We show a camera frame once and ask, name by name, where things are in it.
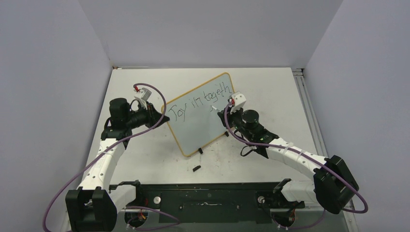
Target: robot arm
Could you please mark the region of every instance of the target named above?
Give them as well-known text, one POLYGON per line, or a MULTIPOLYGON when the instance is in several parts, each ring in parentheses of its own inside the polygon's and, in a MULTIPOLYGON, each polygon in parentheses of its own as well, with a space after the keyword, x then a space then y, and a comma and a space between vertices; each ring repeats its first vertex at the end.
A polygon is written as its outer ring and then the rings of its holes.
MULTIPOLYGON (((124 98, 110 101, 110 115, 101 134, 101 151, 110 147, 116 141, 132 135, 132 129, 142 125, 148 128, 154 126, 161 117, 154 106, 147 102, 151 91, 146 88, 137 89, 135 100, 138 110, 133 111, 124 98)), ((164 116, 157 127, 169 121, 164 116)), ((135 181, 120 185, 108 194, 110 181, 118 160, 127 149, 129 140, 118 144, 107 151, 89 169, 84 180, 76 190, 69 190, 65 201, 72 231, 111 231, 117 221, 117 213, 129 202, 135 200, 139 182, 135 181)))
MULTIPOLYGON (((342 182, 331 175, 324 168, 301 155, 304 153, 311 159, 328 167, 354 189, 359 187, 354 180, 349 168, 338 156, 326 158, 312 153, 307 153, 302 149, 288 143, 278 135, 271 133, 259 123, 259 114, 254 110, 243 110, 246 98, 240 92, 231 95, 229 101, 232 107, 228 109, 227 121, 229 128, 236 128, 243 140, 257 143, 254 147, 256 153, 267 159, 282 162, 303 175, 310 181, 284 180, 274 192, 282 194, 287 201, 306 201, 319 203, 324 209, 333 214, 338 214, 343 207, 351 200, 354 193, 342 182)), ((224 120, 224 112, 218 112, 224 127, 227 127, 224 120)))

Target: handwriting joy in togeth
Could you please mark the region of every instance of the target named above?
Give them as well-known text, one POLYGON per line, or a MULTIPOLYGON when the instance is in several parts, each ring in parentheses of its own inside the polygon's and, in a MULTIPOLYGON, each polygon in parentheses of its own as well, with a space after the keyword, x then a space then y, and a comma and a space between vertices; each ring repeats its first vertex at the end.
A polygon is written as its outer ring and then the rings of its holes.
MULTIPOLYGON (((205 99, 207 102, 212 101, 213 103, 217 102, 219 100, 218 96, 222 96, 224 97, 224 93, 230 93, 232 94, 229 86, 226 86, 224 82, 219 83, 218 85, 215 84, 215 86, 218 88, 215 91, 209 92, 209 93, 205 93, 205 91, 202 91, 204 96, 203 99, 205 99)), ((185 114, 187 112, 187 109, 189 108, 197 108, 199 106, 204 105, 202 103, 201 100, 202 97, 194 97, 193 100, 191 101, 191 99, 188 99, 187 103, 183 103, 182 107, 178 107, 176 104, 174 104, 173 106, 171 106, 171 108, 168 110, 168 112, 172 111, 172 113, 174 113, 175 115, 175 121, 178 121, 178 119, 182 119, 185 122, 185 114)))

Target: gray wall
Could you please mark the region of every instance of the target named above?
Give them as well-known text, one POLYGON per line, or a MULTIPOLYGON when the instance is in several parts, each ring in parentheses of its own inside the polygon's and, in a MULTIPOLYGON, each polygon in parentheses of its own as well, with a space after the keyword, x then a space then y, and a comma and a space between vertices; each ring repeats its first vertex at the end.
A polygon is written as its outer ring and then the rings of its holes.
POLYGON ((342 0, 80 0, 117 66, 305 67, 342 0))
POLYGON ((344 0, 305 71, 326 148, 368 200, 356 215, 365 232, 410 231, 409 9, 408 0, 344 0))
POLYGON ((41 231, 85 164, 110 72, 77 0, 0 1, 0 231, 41 231))

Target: white tabletop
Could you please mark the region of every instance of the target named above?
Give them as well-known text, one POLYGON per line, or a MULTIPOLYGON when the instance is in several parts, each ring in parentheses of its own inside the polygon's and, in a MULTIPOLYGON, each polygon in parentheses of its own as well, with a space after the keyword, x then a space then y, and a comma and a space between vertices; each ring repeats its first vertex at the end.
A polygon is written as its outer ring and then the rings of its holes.
MULTIPOLYGON (((305 112, 290 68, 234 69, 132 69, 113 70, 87 163, 99 149, 103 125, 114 98, 133 100, 133 84, 158 88, 167 101, 223 73, 231 75, 236 91, 247 98, 245 109, 254 109, 269 131, 316 153, 305 112)), ((162 99, 152 90, 149 99, 158 111, 162 99)), ((133 133, 145 130, 140 127, 133 133)), ((182 156, 167 124, 130 140, 120 158, 111 184, 139 180, 142 184, 273 182, 284 178, 308 180, 298 171, 256 153, 239 155, 244 145, 232 136, 222 136, 204 148, 204 154, 182 156), (192 169, 201 165, 196 172, 192 169)))

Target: yellow whiteboard frame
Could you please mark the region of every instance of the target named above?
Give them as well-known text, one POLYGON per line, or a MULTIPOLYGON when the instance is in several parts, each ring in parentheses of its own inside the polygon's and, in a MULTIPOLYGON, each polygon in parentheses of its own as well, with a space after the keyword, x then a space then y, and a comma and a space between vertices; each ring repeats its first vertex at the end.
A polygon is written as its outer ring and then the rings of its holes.
MULTIPOLYGON (((184 94, 182 94, 182 95, 180 95, 180 96, 178 96, 178 97, 176 97, 176 98, 174 98, 174 99, 168 101, 168 102, 167 102, 167 105, 170 104, 170 103, 172 103, 173 101, 175 101, 175 100, 177 100, 177 99, 179 99, 179 98, 181 98, 181 97, 183 97, 183 96, 185 96, 185 95, 191 93, 192 91, 194 91, 194 90, 196 90, 196 89, 198 89, 198 88, 200 88, 200 87, 202 87, 202 86, 208 84, 209 82, 211 82, 211 81, 217 79, 218 77, 220 77, 220 76, 222 76, 222 75, 225 75, 225 74, 228 75, 229 80, 230 80, 230 82, 231 82, 232 91, 235 93, 234 84, 232 83, 231 75, 229 75, 229 73, 227 73, 227 72, 224 72, 224 73, 221 73, 221 74, 219 74, 218 76, 216 76, 216 77, 210 79, 209 81, 206 81, 206 82, 200 84, 199 86, 197 86, 197 87, 191 89, 190 91, 188 91, 188 92, 186 92, 186 93, 184 93, 184 94)), ((164 105, 162 105, 162 107, 161 107, 161 112, 164 113, 164 105)), ((174 131, 172 130, 171 125, 169 124, 169 122, 167 122, 167 124, 168 124, 169 130, 171 130, 172 136, 174 137, 174 139, 175 139, 175 141, 176 141, 176 144, 178 145, 179 150, 181 151, 182 155, 185 156, 185 157, 190 157, 190 156, 192 156, 193 154, 195 154, 197 151, 194 151, 194 152, 192 152, 192 153, 189 154, 189 155, 184 154, 184 152, 182 151, 181 145, 179 144, 179 141, 178 141, 178 139, 176 138, 176 136, 175 136, 175 134, 174 134, 174 131)), ((209 141, 208 143, 206 143, 205 145, 203 145, 203 146, 201 147, 201 149, 204 148, 204 147, 206 147, 206 146, 208 146, 208 145, 211 144, 213 141, 217 140, 218 138, 220 138, 220 137, 223 136, 223 135, 224 135, 224 133, 222 133, 221 135, 218 135, 215 139, 213 139, 213 140, 209 141)))

